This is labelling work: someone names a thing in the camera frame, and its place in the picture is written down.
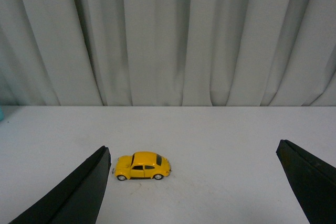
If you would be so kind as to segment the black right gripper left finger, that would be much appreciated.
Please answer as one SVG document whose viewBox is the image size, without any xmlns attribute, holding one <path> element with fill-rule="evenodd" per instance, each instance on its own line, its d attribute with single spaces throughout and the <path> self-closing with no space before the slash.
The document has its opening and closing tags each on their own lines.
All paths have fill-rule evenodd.
<svg viewBox="0 0 336 224">
<path fill-rule="evenodd" d="M 109 149 L 102 146 L 11 223 L 96 223 L 110 167 Z"/>
</svg>

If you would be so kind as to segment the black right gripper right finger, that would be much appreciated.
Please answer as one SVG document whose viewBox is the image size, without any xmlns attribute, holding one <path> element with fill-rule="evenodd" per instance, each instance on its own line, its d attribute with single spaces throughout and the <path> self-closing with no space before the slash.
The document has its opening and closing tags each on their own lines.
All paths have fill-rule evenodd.
<svg viewBox="0 0 336 224">
<path fill-rule="evenodd" d="M 335 223 L 335 167 L 289 140 L 276 154 L 309 223 Z"/>
</svg>

